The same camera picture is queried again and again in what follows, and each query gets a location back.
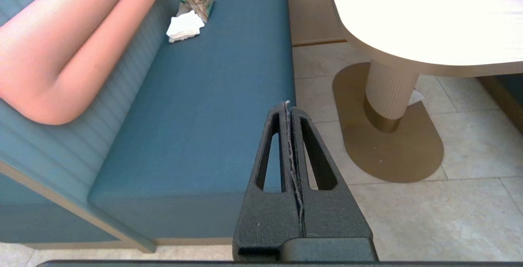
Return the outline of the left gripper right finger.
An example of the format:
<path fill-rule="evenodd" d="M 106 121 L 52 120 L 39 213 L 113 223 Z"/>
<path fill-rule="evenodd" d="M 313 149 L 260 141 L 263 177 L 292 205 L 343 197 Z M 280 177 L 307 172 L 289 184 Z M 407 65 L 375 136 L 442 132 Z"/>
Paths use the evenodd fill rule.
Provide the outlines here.
<path fill-rule="evenodd" d="M 372 240 L 371 228 L 310 116 L 293 107 L 291 123 L 303 235 Z"/>

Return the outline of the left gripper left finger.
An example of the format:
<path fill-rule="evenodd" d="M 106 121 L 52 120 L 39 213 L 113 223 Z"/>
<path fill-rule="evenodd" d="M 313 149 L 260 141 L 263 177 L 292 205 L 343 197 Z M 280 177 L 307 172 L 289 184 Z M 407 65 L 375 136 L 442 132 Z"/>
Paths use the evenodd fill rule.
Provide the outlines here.
<path fill-rule="evenodd" d="M 288 240 L 303 235 L 303 201 L 291 140 L 289 103 L 267 114 L 233 235 L 234 260 L 279 260 Z M 279 193 L 264 191 L 272 138 L 278 136 Z"/>

